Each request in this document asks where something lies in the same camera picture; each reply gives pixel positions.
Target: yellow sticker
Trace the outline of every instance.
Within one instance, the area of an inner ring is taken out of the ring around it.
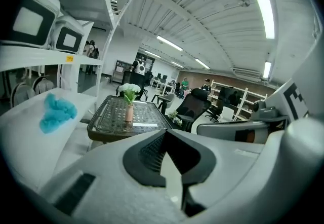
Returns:
[[[66,62],[73,62],[73,56],[66,56]]]

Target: air conditioner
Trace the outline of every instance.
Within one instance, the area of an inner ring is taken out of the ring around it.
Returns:
[[[236,77],[251,81],[254,83],[259,83],[261,81],[261,73],[255,70],[243,69],[243,68],[233,68]]]

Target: black rubber pad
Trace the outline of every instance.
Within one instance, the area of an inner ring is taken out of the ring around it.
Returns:
[[[85,173],[60,197],[54,206],[67,215],[71,215],[78,203],[81,201],[90,185],[95,180],[95,176]]]

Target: white table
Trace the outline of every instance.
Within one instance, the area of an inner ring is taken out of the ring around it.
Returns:
[[[166,87],[170,87],[171,88],[171,93],[174,93],[174,90],[175,90],[175,87],[172,86],[172,85],[167,85],[167,84],[164,84],[164,83],[161,83],[159,80],[155,80],[155,79],[152,79],[152,84],[151,84],[151,88],[153,88],[153,84],[154,82],[156,82],[156,87],[161,84],[161,85],[164,85],[164,89],[163,89],[163,92],[162,92],[162,95],[164,95],[164,93],[166,92]]]

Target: bouquet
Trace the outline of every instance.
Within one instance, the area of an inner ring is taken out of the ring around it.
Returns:
[[[137,95],[141,91],[141,87],[136,84],[123,84],[119,87],[119,91],[124,93],[124,99],[129,106],[133,105],[133,101],[136,99]]]
[[[182,126],[182,120],[177,118],[177,114],[178,112],[175,110],[174,112],[168,114],[168,118],[171,119],[174,124]]]

